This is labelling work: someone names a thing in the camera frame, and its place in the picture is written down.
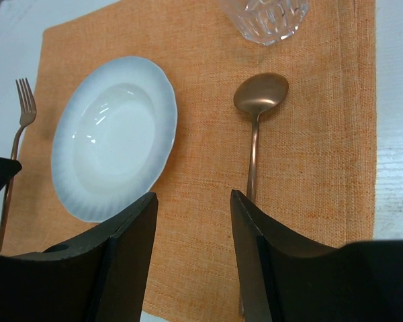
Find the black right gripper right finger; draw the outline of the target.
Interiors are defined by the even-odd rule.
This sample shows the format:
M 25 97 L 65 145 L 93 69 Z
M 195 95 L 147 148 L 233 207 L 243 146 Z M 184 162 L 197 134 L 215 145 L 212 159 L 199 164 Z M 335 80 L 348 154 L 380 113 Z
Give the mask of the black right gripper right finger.
M 333 271 L 342 247 L 290 229 L 239 190 L 230 213 L 246 321 L 345 321 L 346 288 Z

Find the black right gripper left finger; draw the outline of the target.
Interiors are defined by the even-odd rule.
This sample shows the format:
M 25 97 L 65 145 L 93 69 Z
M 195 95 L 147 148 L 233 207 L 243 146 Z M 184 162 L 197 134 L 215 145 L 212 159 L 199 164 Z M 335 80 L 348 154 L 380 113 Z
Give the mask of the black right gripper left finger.
M 75 237 L 17 256 L 17 321 L 138 321 L 158 203 L 146 193 Z

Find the copper spoon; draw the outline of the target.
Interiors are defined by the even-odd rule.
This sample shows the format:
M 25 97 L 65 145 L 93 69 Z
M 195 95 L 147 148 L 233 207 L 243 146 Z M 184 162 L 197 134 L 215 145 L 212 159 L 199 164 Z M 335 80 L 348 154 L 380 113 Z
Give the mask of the copper spoon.
M 289 83 L 277 73 L 266 72 L 246 79 L 233 96 L 234 106 L 251 117 L 251 152 L 247 178 L 247 197 L 256 201 L 257 150 L 259 145 L 259 119 L 262 113 L 278 106 L 287 96 Z

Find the white ceramic plate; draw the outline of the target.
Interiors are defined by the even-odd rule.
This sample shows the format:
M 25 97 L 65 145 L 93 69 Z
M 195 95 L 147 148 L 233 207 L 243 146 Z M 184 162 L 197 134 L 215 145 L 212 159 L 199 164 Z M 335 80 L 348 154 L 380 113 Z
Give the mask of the white ceramic plate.
M 58 200 L 81 221 L 117 215 L 159 179 L 177 121 L 174 89 L 157 64 L 138 56 L 102 64 L 71 95 L 54 134 Z

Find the copper fork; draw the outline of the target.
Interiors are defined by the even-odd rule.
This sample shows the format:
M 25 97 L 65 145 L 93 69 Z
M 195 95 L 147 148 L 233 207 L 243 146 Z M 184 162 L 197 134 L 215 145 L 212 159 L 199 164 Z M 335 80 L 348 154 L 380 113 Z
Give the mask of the copper fork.
M 34 94 L 32 92 L 31 86 L 27 78 L 20 78 L 15 81 L 17 87 L 17 93 L 19 95 L 19 103 L 20 103 L 20 118 L 19 118 L 19 129 L 17 130 L 15 137 L 13 139 L 13 145 L 11 149 L 11 159 L 17 160 L 17 153 L 19 148 L 19 141 L 21 135 L 27 126 L 32 124 L 36 119 L 37 108 L 36 102 L 34 98 Z M 9 214 L 9 207 L 11 202 L 11 195 L 13 189 L 13 179 L 9 181 L 9 183 L 5 187 L 5 194 L 3 198 L 3 208 L 1 212 L 1 220 L 0 220 L 0 252 L 3 247 L 5 230 L 7 225 L 7 218 Z

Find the orange cloth placemat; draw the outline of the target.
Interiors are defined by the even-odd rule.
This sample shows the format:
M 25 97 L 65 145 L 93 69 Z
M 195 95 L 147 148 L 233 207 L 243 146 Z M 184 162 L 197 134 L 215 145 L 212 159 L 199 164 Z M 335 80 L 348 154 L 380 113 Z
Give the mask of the orange cloth placemat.
M 154 185 L 159 200 L 144 309 L 169 321 L 238 321 L 230 192 L 245 190 L 251 122 L 232 97 L 277 72 L 286 100 L 261 118 L 257 206 L 322 244 L 373 235 L 375 2 L 311 1 L 298 31 L 264 47 L 215 1 L 119 1 L 48 28 L 37 118 L 20 151 L 3 254 L 41 252 L 89 228 L 59 202 L 50 153 L 74 90 L 114 58 L 159 65 L 177 99 L 177 135 Z

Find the clear plastic cup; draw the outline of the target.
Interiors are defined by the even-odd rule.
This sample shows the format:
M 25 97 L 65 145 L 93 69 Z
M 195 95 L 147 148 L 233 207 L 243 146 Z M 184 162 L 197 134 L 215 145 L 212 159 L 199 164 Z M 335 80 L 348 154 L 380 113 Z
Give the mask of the clear plastic cup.
M 295 34 L 309 10 L 309 2 L 302 0 L 231 0 L 218 5 L 243 38 L 264 46 Z

